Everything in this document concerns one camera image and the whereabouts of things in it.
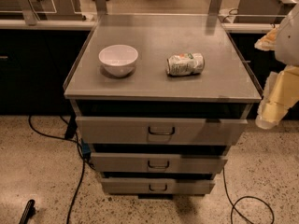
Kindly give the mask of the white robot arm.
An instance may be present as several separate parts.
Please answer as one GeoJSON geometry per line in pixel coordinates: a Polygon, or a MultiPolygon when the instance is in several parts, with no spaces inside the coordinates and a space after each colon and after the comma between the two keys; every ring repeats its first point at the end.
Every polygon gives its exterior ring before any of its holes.
{"type": "Polygon", "coordinates": [[[299,5],[254,47],[263,51],[273,50],[276,60],[285,64],[279,73],[270,73],[258,107],[255,123],[259,128],[268,130],[277,126],[299,102],[299,5]]]}

